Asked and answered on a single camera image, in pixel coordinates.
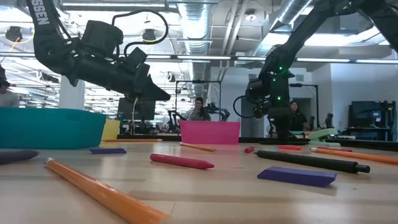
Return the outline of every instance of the orange pencil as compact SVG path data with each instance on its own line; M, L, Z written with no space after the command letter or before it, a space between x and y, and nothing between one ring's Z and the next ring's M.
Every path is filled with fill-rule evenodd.
M188 143L184 143L184 142L180 142L180 145L181 146L186 146L186 147L191 147L191 148L194 148L194 149L200 149L200 150L204 150L204 151L209 151L209 152L216 151L215 148L208 147L208 146L199 146L199 145L196 145L196 144L188 144Z
M161 142L163 139L107 139L104 142Z
M388 164L398 164L398 158L393 157L386 157L386 156L375 156L370 154L363 154L363 153L355 153L355 152L342 152L342 151L334 151L328 149L319 149L319 148L311 148L312 152L336 155L336 156L344 156L356 159L365 159L369 161L376 161L376 162L385 162Z
M88 175L59 164L52 158L48 158L44 163L48 169L65 178L69 183L118 214L128 223L158 224L169 218L169 215L151 208Z

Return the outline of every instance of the purple eraser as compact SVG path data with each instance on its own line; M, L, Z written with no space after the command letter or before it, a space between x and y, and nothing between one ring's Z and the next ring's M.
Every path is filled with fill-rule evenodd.
M90 149L92 154L126 154L123 148L95 148Z
M292 169L286 167L270 167L263 170L257 178L276 180L292 184L326 187L336 180L337 174L317 170Z

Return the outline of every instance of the black shirt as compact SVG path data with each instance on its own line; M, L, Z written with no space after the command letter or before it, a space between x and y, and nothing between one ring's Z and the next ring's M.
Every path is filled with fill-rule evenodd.
M291 118L291 124L290 124L291 131L304 130L304 123L307 122L307 119L304 114L300 112L292 113L290 118Z

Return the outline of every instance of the wooden table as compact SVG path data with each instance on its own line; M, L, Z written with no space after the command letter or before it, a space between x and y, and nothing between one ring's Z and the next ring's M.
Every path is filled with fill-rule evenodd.
M270 166L322 170L245 154L249 144L219 147L216 152L181 148L177 142L106 143L126 155L91 155L86 150L40 151L38 158L0 166L0 217L5 224L124 223L102 205L43 166L58 161L171 214L174 223L247 224L396 224L398 166L360 161L370 174L338 172L322 189L257 179ZM277 146L256 145L276 150ZM358 149L398 156L398 153ZM151 162L154 153L208 160L212 170ZM308 148L303 152L310 154ZM337 159L349 158L313 154Z

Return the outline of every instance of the pink container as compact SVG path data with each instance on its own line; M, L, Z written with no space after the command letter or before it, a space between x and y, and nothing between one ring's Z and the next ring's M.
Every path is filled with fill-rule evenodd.
M181 121L182 142L189 144L239 143L241 123L223 121Z

